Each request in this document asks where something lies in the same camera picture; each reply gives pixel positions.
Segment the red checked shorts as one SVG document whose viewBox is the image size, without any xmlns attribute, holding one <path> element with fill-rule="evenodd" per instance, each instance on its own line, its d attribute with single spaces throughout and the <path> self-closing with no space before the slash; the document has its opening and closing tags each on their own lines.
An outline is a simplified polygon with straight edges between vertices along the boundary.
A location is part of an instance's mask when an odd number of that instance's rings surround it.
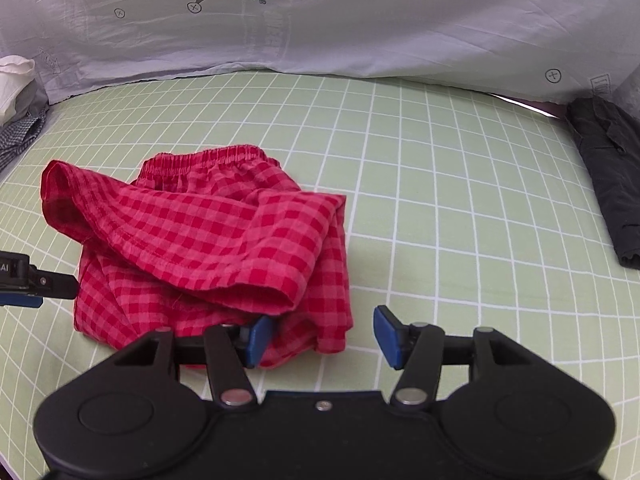
<svg viewBox="0 0 640 480">
<path fill-rule="evenodd" d="M 345 197 L 303 190 L 257 146 L 158 154 L 130 183 L 55 160 L 40 196 L 81 247 L 74 325 L 101 344 L 269 316 L 264 367 L 346 346 Z"/>
</svg>

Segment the blue checked garment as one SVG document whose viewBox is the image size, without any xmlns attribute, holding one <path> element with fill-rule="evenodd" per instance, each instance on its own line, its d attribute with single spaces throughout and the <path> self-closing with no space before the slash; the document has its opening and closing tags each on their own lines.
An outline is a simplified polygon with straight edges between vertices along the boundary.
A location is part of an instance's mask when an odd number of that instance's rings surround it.
<svg viewBox="0 0 640 480">
<path fill-rule="evenodd" d="M 1 172 L 36 142 L 46 124 L 47 114 L 46 110 L 38 115 L 27 114 L 1 128 Z"/>
</svg>

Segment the green grid mat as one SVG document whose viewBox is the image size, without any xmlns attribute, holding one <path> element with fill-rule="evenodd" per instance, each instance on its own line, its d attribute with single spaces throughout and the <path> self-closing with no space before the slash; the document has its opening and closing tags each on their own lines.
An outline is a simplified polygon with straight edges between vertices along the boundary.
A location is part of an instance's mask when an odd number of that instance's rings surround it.
<svg viewBox="0 0 640 480">
<path fill-rule="evenodd" d="M 268 390 L 390 391 L 372 332 L 386 304 L 451 335 L 495 327 L 604 396 L 603 466 L 639 474 L 639 274 L 617 261 L 562 124 L 401 80 L 273 73 L 127 84 L 52 108 L 1 178 L 1 246 L 73 273 L 80 248 L 44 221 L 40 176 L 61 159 L 129 182 L 160 153 L 259 146 L 307 190 L 342 194 L 355 325 L 335 356 L 254 370 Z"/>
</svg>

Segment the white garment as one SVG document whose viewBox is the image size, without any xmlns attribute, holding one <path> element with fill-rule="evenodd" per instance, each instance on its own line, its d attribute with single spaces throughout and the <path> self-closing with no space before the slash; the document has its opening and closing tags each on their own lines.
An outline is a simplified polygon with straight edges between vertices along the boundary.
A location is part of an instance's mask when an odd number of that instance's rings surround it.
<svg viewBox="0 0 640 480">
<path fill-rule="evenodd" d="M 0 58 L 0 122 L 5 125 L 15 114 L 20 93 L 35 79 L 35 61 L 19 55 Z"/>
</svg>

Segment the black garment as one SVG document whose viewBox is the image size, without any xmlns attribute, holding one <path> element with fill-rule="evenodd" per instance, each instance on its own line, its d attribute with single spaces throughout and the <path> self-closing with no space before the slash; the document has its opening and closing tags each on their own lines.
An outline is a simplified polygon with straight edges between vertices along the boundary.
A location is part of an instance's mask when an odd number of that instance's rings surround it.
<svg viewBox="0 0 640 480">
<path fill-rule="evenodd" d="M 639 122 L 600 96 L 571 102 L 565 117 L 617 260 L 625 268 L 638 269 Z"/>
</svg>

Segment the grey carrot print sheet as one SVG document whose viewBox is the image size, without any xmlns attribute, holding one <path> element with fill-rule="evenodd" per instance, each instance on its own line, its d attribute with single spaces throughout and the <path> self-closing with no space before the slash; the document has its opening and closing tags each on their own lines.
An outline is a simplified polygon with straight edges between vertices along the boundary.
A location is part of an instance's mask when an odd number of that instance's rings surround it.
<svg viewBox="0 0 640 480">
<path fill-rule="evenodd" d="M 564 102 L 639 66 L 639 0 L 1 0 L 49 98 L 265 68 Z"/>
</svg>

